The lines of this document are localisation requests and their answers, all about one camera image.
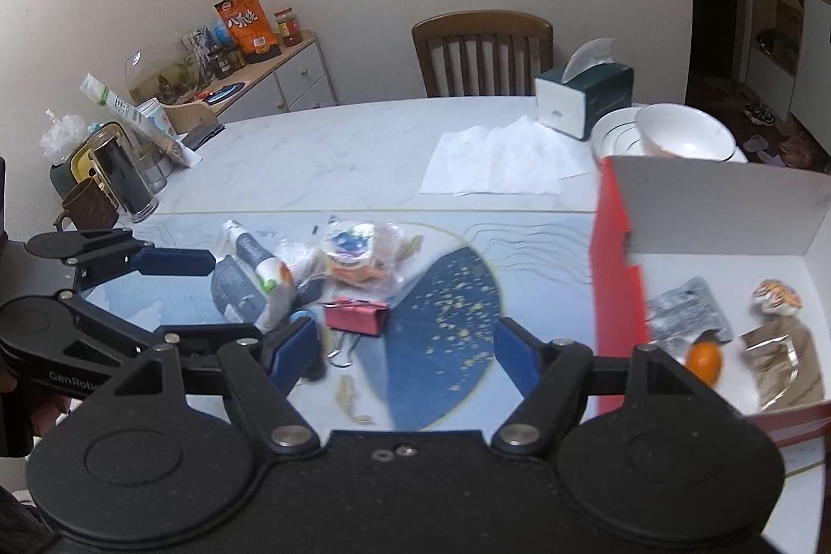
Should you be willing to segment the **orange tangerine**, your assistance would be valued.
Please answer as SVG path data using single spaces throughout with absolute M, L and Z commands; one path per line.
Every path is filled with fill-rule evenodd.
M 720 346 L 713 342 L 693 343 L 687 350 L 685 366 L 704 384 L 714 387 L 720 379 L 722 370 Z

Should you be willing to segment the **cartoon face plush toy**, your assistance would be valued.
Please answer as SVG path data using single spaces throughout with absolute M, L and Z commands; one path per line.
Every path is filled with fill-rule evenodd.
M 752 292 L 754 304 L 765 315 L 793 316 L 801 308 L 801 296 L 780 280 L 763 280 Z

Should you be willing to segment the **small blue label bottle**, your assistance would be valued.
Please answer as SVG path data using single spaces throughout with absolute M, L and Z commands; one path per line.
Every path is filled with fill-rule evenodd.
M 311 310 L 299 309 L 290 315 L 290 320 L 301 325 L 299 347 L 296 349 L 297 360 L 304 368 L 301 377 L 311 383 L 317 383 L 325 377 L 323 339 L 317 316 Z

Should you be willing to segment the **glass jar dark contents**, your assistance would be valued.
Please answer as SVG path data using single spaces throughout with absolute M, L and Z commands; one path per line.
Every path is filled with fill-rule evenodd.
M 89 139 L 96 169 L 118 199 L 121 207 L 138 224 L 158 208 L 158 199 L 149 188 L 123 135 L 100 128 Z

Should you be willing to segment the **dark brown mug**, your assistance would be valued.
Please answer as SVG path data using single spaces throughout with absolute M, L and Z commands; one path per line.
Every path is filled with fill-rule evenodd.
M 62 211 L 53 221 L 53 227 L 63 232 L 66 219 L 79 232 L 111 229 L 118 222 L 118 209 L 101 190 L 95 179 L 85 179 L 62 199 Z

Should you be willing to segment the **silver foil packet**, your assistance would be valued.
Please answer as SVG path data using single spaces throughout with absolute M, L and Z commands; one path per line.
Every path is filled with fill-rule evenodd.
M 682 359 L 693 343 L 727 344 L 734 332 L 702 277 L 655 296 L 647 303 L 649 342 Z

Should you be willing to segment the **bagged cartoon snack cake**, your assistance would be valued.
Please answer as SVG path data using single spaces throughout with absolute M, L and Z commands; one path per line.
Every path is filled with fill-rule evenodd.
M 325 277 L 389 296 L 403 287 L 401 266 L 420 252 L 423 242 L 423 235 L 407 235 L 396 222 L 332 217 L 315 245 L 315 256 Z

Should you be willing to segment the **red cardboard box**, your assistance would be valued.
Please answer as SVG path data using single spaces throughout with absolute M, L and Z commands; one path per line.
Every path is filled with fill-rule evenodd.
M 599 353 L 712 349 L 716 393 L 776 444 L 828 435 L 828 175 L 610 157 L 589 253 Z

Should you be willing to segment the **white paper napkins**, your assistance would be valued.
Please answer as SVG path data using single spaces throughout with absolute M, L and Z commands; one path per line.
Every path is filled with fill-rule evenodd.
M 565 180 L 588 175 L 592 166 L 584 143 L 521 117 L 507 127 L 445 132 L 420 193 L 559 195 Z

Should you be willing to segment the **white wooden sideboard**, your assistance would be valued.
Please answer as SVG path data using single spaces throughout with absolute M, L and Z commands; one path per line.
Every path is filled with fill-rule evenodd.
M 317 36 L 301 31 L 300 44 L 276 58 L 247 63 L 208 87 L 208 108 L 223 124 L 337 105 Z

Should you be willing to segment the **brown foil packet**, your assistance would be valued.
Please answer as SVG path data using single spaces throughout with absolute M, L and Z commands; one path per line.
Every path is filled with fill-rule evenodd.
M 813 334 L 795 316 L 779 316 L 741 336 L 762 413 L 812 407 L 825 399 Z

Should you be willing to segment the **orange snack bag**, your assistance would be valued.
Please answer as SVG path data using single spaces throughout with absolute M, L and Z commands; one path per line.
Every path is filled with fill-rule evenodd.
M 249 63 L 280 55 L 279 41 L 259 0 L 221 0 L 214 10 Z

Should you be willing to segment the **red lid sauce jar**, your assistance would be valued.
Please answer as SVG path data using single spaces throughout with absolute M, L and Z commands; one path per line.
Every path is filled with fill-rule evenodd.
M 285 46 L 295 46 L 303 40 L 300 24 L 293 8 L 286 7 L 275 14 L 277 32 Z

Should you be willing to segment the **white bowl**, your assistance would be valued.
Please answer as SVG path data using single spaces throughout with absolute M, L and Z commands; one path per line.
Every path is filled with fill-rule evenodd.
M 687 105 L 645 105 L 635 115 L 635 127 L 649 156 L 727 161 L 736 151 L 732 133 L 720 121 Z

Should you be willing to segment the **green white tissue box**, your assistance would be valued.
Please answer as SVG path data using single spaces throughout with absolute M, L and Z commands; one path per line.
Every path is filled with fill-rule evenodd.
M 535 78 L 538 124 L 586 141 L 600 118 L 633 104 L 634 70 L 613 59 L 613 46 L 613 38 L 589 40 Z

